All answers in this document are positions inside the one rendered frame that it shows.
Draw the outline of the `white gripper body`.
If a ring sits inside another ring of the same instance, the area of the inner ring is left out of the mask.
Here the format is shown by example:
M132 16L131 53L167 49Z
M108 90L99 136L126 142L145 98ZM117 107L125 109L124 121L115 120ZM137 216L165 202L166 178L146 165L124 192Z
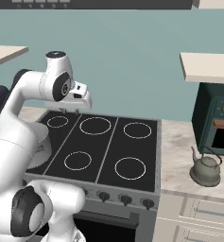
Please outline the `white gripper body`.
M66 110L90 110L92 108L92 98L89 92L83 98L64 98L60 102L45 101L44 105L49 108Z

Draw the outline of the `black hob stove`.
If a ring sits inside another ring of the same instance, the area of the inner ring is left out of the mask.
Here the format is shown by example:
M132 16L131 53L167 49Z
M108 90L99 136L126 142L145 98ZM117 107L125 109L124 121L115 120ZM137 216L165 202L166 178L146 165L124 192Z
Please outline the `black hob stove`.
M48 111L39 121L49 128L53 150L26 180L67 182L89 191L82 211L109 216L139 215L135 242L152 242L161 194L161 122L91 113ZM99 192L110 198L103 202ZM132 198L125 206L122 195ZM149 210L143 199L152 199Z

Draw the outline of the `grey-green kettle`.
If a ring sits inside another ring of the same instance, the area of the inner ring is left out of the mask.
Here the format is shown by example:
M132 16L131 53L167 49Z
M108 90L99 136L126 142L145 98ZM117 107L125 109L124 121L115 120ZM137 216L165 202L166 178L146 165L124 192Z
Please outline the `grey-green kettle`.
M204 148L215 155L219 159L219 162L211 156L205 156L204 153L201 153L201 156L198 158L196 156L195 149L192 147L192 158L194 164L190 168L189 175L195 183L201 186L216 187L219 185L221 180L220 166L222 165L223 160L210 148Z

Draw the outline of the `grey round pan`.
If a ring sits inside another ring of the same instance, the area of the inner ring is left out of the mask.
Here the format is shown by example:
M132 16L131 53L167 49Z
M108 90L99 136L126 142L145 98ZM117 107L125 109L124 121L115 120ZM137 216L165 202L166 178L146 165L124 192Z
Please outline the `grey round pan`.
M38 148L28 168L35 168L44 164L52 154L49 139L49 129L46 125L37 122L29 122L28 125L38 137Z

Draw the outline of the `dark range hood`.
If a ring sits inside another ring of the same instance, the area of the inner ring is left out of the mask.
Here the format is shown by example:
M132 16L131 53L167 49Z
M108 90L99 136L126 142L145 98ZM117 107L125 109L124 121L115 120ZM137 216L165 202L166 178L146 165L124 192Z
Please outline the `dark range hood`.
M0 0L0 9L190 9L193 0Z

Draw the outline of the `black oven door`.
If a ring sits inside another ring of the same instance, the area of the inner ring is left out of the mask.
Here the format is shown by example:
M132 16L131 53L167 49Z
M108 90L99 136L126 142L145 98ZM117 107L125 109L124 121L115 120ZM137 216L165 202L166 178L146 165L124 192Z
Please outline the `black oven door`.
M84 234L86 242L135 242L133 229L78 218L75 223Z

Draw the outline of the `dark green toaster oven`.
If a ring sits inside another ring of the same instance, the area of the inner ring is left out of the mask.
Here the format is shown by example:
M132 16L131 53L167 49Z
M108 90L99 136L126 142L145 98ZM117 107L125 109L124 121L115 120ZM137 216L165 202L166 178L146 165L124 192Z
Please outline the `dark green toaster oven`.
M192 125L200 153L224 156L224 84L199 84Z

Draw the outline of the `beige drawer front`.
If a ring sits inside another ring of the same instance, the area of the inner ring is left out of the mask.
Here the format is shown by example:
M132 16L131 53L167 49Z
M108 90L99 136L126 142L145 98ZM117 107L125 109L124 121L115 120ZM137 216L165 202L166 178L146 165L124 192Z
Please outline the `beige drawer front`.
M176 229L173 242L190 242L184 237L200 239L208 242L224 242L224 233L210 232L179 226Z
M192 218L198 221L212 222L224 225L223 216L212 216L203 213L195 212L194 209L208 210L224 213L224 203L214 202L203 199L186 198L183 200L180 216Z

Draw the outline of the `beige upper cupboard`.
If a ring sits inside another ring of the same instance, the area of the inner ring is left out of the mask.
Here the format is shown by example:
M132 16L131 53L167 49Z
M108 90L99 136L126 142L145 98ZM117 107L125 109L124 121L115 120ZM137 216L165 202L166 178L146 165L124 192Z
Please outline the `beige upper cupboard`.
M224 9L224 0L193 0L198 9Z

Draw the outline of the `beige wall shelf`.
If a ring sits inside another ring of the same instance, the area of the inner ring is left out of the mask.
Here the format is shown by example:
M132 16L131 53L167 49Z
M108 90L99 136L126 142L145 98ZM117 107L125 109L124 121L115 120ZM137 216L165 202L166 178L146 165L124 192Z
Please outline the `beige wall shelf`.
M28 51L27 46L0 45L0 65Z

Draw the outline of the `beige wall cupboard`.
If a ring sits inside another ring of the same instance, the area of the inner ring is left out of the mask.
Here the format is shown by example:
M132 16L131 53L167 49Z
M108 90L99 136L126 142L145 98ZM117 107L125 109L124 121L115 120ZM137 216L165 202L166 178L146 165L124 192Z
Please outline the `beige wall cupboard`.
M187 82L224 83L224 54L180 53Z

